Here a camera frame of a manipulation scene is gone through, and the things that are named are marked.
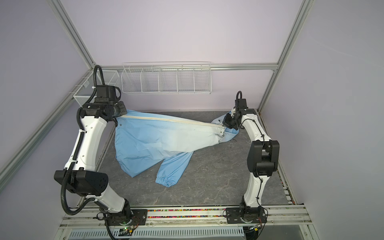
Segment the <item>light blue jacket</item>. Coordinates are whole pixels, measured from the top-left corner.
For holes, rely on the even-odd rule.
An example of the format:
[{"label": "light blue jacket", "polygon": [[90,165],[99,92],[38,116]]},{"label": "light blue jacket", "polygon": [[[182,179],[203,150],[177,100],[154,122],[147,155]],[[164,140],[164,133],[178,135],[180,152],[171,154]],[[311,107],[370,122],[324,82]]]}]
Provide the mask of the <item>light blue jacket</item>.
[{"label": "light blue jacket", "polygon": [[127,110],[118,118],[115,147],[121,168],[134,177],[163,161],[156,183],[178,182],[193,151],[231,140],[238,130],[222,126],[224,115],[213,123]]}]

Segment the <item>zipper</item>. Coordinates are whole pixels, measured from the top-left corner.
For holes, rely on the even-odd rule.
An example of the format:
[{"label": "zipper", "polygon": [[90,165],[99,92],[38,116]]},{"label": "zipper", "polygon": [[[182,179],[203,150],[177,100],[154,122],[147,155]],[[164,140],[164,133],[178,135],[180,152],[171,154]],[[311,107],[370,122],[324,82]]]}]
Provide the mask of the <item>zipper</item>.
[{"label": "zipper", "polygon": [[221,125],[217,125],[214,123],[207,123],[207,122],[192,121],[192,120],[177,120],[177,119],[153,118],[153,117],[137,117],[137,116],[129,116],[129,115],[123,115],[123,116],[120,116],[120,118],[133,118],[133,119],[143,119],[143,120],[158,120],[158,121],[165,121],[165,122],[186,123],[186,124],[218,127],[218,128],[225,130],[225,127],[221,126]]}]

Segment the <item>vent grille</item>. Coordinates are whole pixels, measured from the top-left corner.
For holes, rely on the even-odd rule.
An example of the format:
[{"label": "vent grille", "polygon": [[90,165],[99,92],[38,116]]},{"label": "vent grille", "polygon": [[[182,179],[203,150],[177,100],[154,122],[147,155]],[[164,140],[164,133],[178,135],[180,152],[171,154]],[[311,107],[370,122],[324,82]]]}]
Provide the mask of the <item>vent grille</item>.
[{"label": "vent grille", "polygon": [[168,65],[132,66],[124,63],[124,70],[121,73],[122,91],[124,93],[212,92],[209,63],[205,62],[200,65],[163,64]]},{"label": "vent grille", "polygon": [[[138,228],[133,235],[119,236],[119,228],[112,231],[116,238],[202,238],[202,237],[242,237],[242,227],[164,227]],[[109,239],[105,228],[73,229],[68,240],[72,239]]]}]

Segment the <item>black cable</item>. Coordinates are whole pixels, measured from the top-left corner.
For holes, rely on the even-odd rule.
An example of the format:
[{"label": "black cable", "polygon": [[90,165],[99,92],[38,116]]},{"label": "black cable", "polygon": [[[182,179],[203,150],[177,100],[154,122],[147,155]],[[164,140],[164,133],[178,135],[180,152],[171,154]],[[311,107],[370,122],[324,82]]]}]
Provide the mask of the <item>black cable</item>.
[{"label": "black cable", "polygon": [[109,229],[109,225],[108,225],[108,222],[107,222],[107,215],[106,215],[105,213],[103,213],[103,217],[104,217],[105,226],[107,227],[107,232],[108,232],[109,237],[110,237],[112,240],[116,240],[116,238],[113,236],[111,230]]},{"label": "black cable", "polygon": [[96,75],[97,75],[97,69],[100,72],[101,84],[105,85],[103,71],[101,70],[101,67],[99,65],[96,65],[93,68],[93,87],[94,87],[93,88],[93,92],[92,92],[91,96],[88,98],[88,100],[85,103],[90,103],[92,101],[92,99],[96,96],[96,86],[97,86]]},{"label": "black cable", "polygon": [[[81,109],[82,109],[82,107],[80,107],[77,110],[76,120],[77,120],[77,124],[79,125],[79,128],[81,130],[84,130],[83,124],[81,123],[81,120],[80,120],[80,111],[81,111]],[[74,161],[77,160],[77,156],[79,154],[81,144],[83,143],[84,134],[85,134],[84,132],[80,132],[79,141],[77,142],[77,145],[76,145],[75,151],[73,153],[73,157],[72,157],[72,159]],[[75,162],[71,162],[70,166],[68,167],[67,171],[65,172],[63,181],[61,183],[61,190],[60,190],[61,206],[63,207],[64,212],[66,214],[68,214],[68,215],[75,215],[75,214],[77,214],[78,212],[80,212],[85,207],[85,205],[88,202],[95,200],[95,198],[86,199],[85,201],[83,201],[83,203],[75,211],[72,211],[69,208],[68,203],[67,203],[67,199],[66,199],[66,190],[67,190],[67,182],[68,182],[69,177],[72,175],[72,170],[73,170],[74,165],[75,165]]]},{"label": "black cable", "polygon": [[[262,137],[263,137],[263,147],[264,147],[264,142],[265,142],[265,139],[264,139],[264,134],[261,132],[261,130],[260,130],[260,128],[259,128],[259,126],[257,125],[257,123],[256,123],[256,121],[255,120],[253,120],[253,119],[251,119],[251,118],[246,118],[246,119],[244,119],[244,121],[243,122],[245,122],[245,120],[252,120],[255,124],[256,124],[256,126],[257,126],[257,129],[259,129],[259,132],[260,132],[260,134],[262,135]],[[241,128],[241,129],[244,129],[243,128],[243,122],[240,124],[240,126],[239,126],[239,128]]]},{"label": "black cable", "polygon": [[119,91],[120,96],[116,99],[115,103],[117,103],[117,102],[120,101],[120,99],[121,99],[121,90],[120,90],[120,88],[118,88],[118,87],[116,87],[116,88],[117,88],[117,90]]},{"label": "black cable", "polygon": [[261,191],[261,189],[262,189],[262,183],[263,183],[263,180],[260,178],[259,175],[257,175],[257,176],[258,176],[259,179],[260,179],[260,188],[259,188],[259,192],[257,193],[256,201],[257,201],[257,204],[258,204],[262,209],[264,209],[264,211],[266,211],[264,226],[263,226],[263,228],[260,230],[260,232],[258,233],[258,236],[257,236],[257,237],[259,237],[260,234],[262,233],[262,231],[263,231],[264,228],[265,228],[265,224],[266,224],[266,222],[268,221],[268,210],[265,209],[263,206],[261,206],[260,203],[259,203],[259,194],[260,194],[260,191]]},{"label": "black cable", "polygon": [[236,110],[237,110],[237,104],[238,104],[238,100],[239,100],[239,94],[240,94],[240,98],[243,98],[243,93],[241,91],[238,91],[236,94],[236,106],[235,106]]},{"label": "black cable", "polygon": [[102,212],[99,212],[98,214],[96,214],[96,219],[101,221],[101,220],[104,220],[104,217],[103,218],[99,218],[99,214],[102,214]]},{"label": "black cable", "polygon": [[100,65],[96,65],[93,68],[93,84],[94,84],[95,87],[96,87],[96,83],[97,83],[96,82],[97,69],[99,70],[99,73],[100,73],[101,85],[105,85],[103,71],[101,70]]}]

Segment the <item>wire basket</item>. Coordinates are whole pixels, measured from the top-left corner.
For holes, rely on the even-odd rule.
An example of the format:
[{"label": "wire basket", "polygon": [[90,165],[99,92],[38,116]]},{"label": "wire basket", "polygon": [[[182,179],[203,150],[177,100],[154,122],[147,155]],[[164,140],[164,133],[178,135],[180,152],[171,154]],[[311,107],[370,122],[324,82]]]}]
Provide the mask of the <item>wire basket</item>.
[{"label": "wire basket", "polygon": [[172,65],[172,63],[162,63],[163,65],[134,64],[123,64],[121,84],[124,93],[212,92],[209,63],[187,65]]},{"label": "wire basket", "polygon": [[[100,73],[98,72],[96,75],[96,81],[98,85],[101,85]],[[120,75],[115,70],[103,70],[104,82],[106,85],[116,86],[119,82]],[[80,86],[80,88],[73,94],[76,102],[82,106],[89,99],[93,92],[93,73],[89,77],[86,78],[84,83]]]}]

